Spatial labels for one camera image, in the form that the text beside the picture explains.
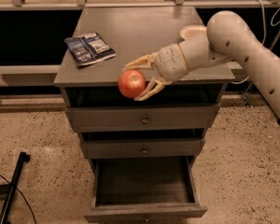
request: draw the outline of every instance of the black pole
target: black pole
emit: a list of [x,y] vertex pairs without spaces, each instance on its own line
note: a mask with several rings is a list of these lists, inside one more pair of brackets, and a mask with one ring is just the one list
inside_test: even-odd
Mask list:
[[30,156],[26,154],[25,152],[21,152],[20,156],[18,158],[18,163],[15,168],[15,171],[13,173],[11,182],[10,182],[10,188],[7,193],[6,199],[4,201],[1,215],[0,215],[0,224],[6,224],[7,223],[7,218],[8,218],[8,213],[10,206],[12,204],[12,200],[15,194],[15,191],[17,189],[18,181],[20,179],[20,174],[21,174],[21,168],[25,162],[28,162],[30,160]]

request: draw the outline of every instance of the gray tabletop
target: gray tabletop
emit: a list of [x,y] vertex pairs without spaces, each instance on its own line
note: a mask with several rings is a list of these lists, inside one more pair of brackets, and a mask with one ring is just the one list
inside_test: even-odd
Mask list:
[[[115,58],[77,68],[67,51],[55,85],[59,87],[108,86],[118,82],[121,70],[143,55],[179,43],[179,32],[189,25],[203,25],[194,7],[93,7],[85,8],[73,36],[97,32],[117,54]],[[143,72],[150,80],[154,71]],[[181,82],[232,80],[227,65],[199,69]]]

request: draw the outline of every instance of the robotic hand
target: robotic hand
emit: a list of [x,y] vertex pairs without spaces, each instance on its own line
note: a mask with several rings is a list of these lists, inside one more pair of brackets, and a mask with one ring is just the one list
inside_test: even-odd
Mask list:
[[144,101],[192,70],[236,61],[250,76],[280,118],[280,58],[262,46],[236,13],[221,11],[207,23],[206,35],[162,48],[143,56],[126,69],[155,69],[147,88],[134,100]]

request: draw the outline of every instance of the speckled floor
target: speckled floor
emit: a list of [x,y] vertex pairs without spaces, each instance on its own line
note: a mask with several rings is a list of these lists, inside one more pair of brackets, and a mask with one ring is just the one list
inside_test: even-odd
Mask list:
[[[261,99],[251,104],[246,108],[236,97],[224,97],[193,166],[206,214],[152,223],[280,223],[280,126]],[[64,112],[0,113],[0,173],[9,180],[21,151],[31,160],[24,164],[19,189],[37,223],[87,223],[93,173]],[[34,223],[19,193],[9,220]]]

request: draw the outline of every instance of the black cable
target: black cable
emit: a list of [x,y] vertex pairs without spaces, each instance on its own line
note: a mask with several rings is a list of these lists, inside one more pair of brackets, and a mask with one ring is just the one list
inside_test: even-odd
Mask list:
[[[3,178],[9,185],[12,185],[6,178],[4,178],[2,175],[0,175],[1,178]],[[25,195],[18,189],[16,188],[16,190],[21,194],[22,198],[25,200],[26,204],[28,205],[30,212],[32,214],[32,217],[34,218],[34,222],[35,224],[37,224],[36,219],[35,219],[35,214],[34,211],[32,210],[30,204],[28,203],[27,199],[25,198]]]

